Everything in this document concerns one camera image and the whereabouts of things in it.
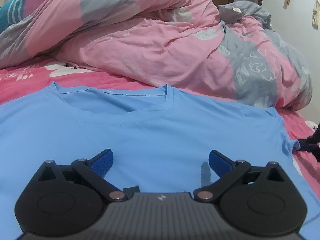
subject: pink and gray comforter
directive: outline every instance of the pink and gray comforter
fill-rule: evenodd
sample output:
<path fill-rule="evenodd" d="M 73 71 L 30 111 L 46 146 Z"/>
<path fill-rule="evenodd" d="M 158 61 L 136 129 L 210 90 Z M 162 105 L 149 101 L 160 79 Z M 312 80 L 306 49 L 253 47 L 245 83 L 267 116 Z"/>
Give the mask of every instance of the pink and gray comforter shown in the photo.
<path fill-rule="evenodd" d="M 0 69 L 49 53 L 73 66 L 261 108 L 298 110 L 311 99 L 303 56 L 254 3 L 220 10 L 211 0 L 25 3 L 34 11 L 0 34 Z"/>

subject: blue t-shirt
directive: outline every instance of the blue t-shirt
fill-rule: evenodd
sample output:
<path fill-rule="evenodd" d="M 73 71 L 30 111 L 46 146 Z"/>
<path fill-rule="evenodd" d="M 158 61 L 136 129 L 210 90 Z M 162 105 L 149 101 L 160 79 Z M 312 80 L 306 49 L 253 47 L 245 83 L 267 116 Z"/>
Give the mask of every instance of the blue t-shirt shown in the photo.
<path fill-rule="evenodd" d="M 295 143 L 273 107 L 221 102 L 169 85 L 124 91 L 52 83 L 0 106 L 0 239 L 21 234 L 14 205 L 44 160 L 71 164 L 110 148 L 114 163 L 105 179 L 141 192 L 193 192 L 216 181 L 205 168 L 211 150 L 254 166 L 276 161 L 308 205 L 300 233 L 316 240 L 320 202 L 293 166 Z"/>

